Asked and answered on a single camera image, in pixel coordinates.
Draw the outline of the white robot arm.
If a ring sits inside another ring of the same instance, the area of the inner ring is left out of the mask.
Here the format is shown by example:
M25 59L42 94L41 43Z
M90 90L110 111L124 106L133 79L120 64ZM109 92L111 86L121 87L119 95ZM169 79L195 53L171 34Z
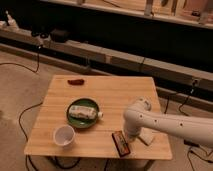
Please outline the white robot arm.
M136 138L145 127L213 149L212 118L155 113L145 98L129 105L123 117L124 132L128 138Z

